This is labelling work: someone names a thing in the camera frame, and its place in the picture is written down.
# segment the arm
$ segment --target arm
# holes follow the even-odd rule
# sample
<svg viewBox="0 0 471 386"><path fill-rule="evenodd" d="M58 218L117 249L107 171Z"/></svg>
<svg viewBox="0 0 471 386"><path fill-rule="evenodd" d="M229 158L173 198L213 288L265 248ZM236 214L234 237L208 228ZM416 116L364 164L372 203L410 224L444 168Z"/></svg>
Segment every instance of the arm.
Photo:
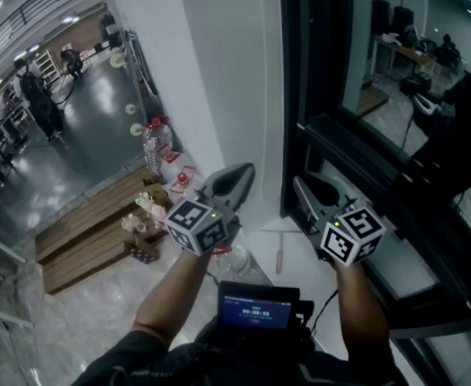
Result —
<svg viewBox="0 0 471 386"><path fill-rule="evenodd" d="M210 259L210 254L197 257L183 250L139 306L132 331L149 333L169 347L193 308Z"/></svg>
<svg viewBox="0 0 471 386"><path fill-rule="evenodd" d="M389 327L380 304L371 292L361 265L335 263L338 276L339 314L342 337L348 353L387 343Z"/></svg>

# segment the screen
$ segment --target screen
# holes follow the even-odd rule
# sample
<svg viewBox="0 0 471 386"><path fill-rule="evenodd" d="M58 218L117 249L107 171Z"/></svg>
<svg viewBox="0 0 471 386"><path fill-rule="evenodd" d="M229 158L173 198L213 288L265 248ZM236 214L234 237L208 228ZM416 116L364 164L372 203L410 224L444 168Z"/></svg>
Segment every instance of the screen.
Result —
<svg viewBox="0 0 471 386"><path fill-rule="evenodd" d="M291 314L291 303L265 300L223 298L223 322L263 329L286 329Z"/></svg>

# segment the floor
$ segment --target floor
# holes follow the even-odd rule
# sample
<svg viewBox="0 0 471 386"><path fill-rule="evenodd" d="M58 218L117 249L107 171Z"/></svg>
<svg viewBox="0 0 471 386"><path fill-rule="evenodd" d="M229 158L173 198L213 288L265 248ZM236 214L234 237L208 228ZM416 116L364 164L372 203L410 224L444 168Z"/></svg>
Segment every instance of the floor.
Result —
<svg viewBox="0 0 471 386"><path fill-rule="evenodd" d="M44 294L41 268L34 262L4 282L0 310L29 318L35 329L9 325L10 337L0 323L0 386L24 384L22 374L30 385L68 386L127 333L142 300L181 252L169 237L158 248L162 256L154 263L126 258L54 297ZM209 270L219 276L213 262ZM253 262L231 276L268 284ZM192 342L216 308L216 285L205 277L190 317L171 347Z"/></svg>
<svg viewBox="0 0 471 386"><path fill-rule="evenodd" d="M70 88L64 87L60 97ZM76 80L64 110L61 138L48 145L39 127L31 124L30 142L14 158L15 169L0 190L0 240L16 244L66 204L141 156L141 138L129 130L142 116L125 113L125 106L136 100L125 70L104 61Z"/></svg>
<svg viewBox="0 0 471 386"><path fill-rule="evenodd" d="M65 84L58 96L64 98L70 88ZM125 113L125 106L136 99L123 68L96 61L76 81L61 139L48 145L31 125L30 143L14 159L15 169L0 190L0 240L33 259L38 230L143 164L141 138L129 132L142 116ZM150 113L158 113L152 107ZM43 292L42 270L33 260L18 269L0 252L0 271L9 273L0 285L0 310L35 324L33 330L8 325L8 331L0 322L0 385L69 385L126 334L144 296L180 253L167 238L159 249L161 259L150 265L126 258L54 297ZM253 259L234 274L216 258L210 271L223 273L225 279L269 284ZM215 283L206 277L172 347L192 341L215 315L216 305Z"/></svg>
<svg viewBox="0 0 471 386"><path fill-rule="evenodd" d="M385 105L367 114L363 120L401 147L412 115L412 103L400 92L398 81L398 76L392 76L391 73L373 76L373 85L387 93L390 99ZM413 155L426 141L427 136L413 123L408 131L404 151ZM471 187L465 192L459 208L471 225Z"/></svg>

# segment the wooden bench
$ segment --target wooden bench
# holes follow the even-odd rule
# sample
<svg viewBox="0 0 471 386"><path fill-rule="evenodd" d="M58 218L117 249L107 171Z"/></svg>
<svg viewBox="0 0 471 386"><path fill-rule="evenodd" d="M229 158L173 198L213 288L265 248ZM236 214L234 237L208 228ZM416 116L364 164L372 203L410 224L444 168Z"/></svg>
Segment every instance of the wooden bench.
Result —
<svg viewBox="0 0 471 386"><path fill-rule="evenodd" d="M35 238L35 258L41 265L55 259L104 226L137 208L134 198L144 187L145 168L125 176L68 213Z"/></svg>
<svg viewBox="0 0 471 386"><path fill-rule="evenodd" d="M37 235L36 259L43 266L47 294L57 294L129 255L125 242L133 237L121 228L121 219L129 213L146 217L134 202L148 190L143 179L145 168L136 170ZM166 193L158 190L166 200ZM145 241L152 244L166 232L152 228L148 234Z"/></svg>
<svg viewBox="0 0 471 386"><path fill-rule="evenodd" d="M133 214L141 218L145 216L141 208L135 210ZM165 234L163 230L153 229L153 233L146 241L155 242ZM132 236L121 228L121 221L113 220L43 266L45 293L57 294L127 257L129 250L125 249L125 242L131 238Z"/></svg>

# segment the person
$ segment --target person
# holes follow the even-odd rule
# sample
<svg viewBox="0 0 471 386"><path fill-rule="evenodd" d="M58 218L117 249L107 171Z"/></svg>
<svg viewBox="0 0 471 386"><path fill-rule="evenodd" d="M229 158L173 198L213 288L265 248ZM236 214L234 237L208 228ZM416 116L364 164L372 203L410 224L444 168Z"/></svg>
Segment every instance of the person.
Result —
<svg viewBox="0 0 471 386"><path fill-rule="evenodd" d="M455 107L451 124L442 125L412 159L422 175L450 199L471 187L471 73L444 93L442 101Z"/></svg>
<svg viewBox="0 0 471 386"><path fill-rule="evenodd" d="M387 320L360 265L335 266L347 362L322 351L291 350L280 342L219 347L204 340L215 336L203 331L194 343L169 351L210 258L209 253L197 257L182 251L140 305L130 332L73 385L407 384L392 357Z"/></svg>
<svg viewBox="0 0 471 386"><path fill-rule="evenodd" d="M35 122L44 132L48 142L56 133L63 131L63 122L59 108L43 87L39 68L25 59L17 59L14 67L18 71L13 82L14 92L18 99L24 99L30 105Z"/></svg>
<svg viewBox="0 0 471 386"><path fill-rule="evenodd" d="M8 113L16 108L16 103L10 99L12 94L10 88L6 88L0 95L0 122L3 122L3 128L9 134L14 147L20 147L26 140L27 137L22 137L16 125L8 117Z"/></svg>
<svg viewBox="0 0 471 386"><path fill-rule="evenodd" d="M82 77L82 67L84 62L80 58L80 53L77 50L67 48L60 52L60 59L62 60L63 67L66 66L68 73L73 76L73 79Z"/></svg>

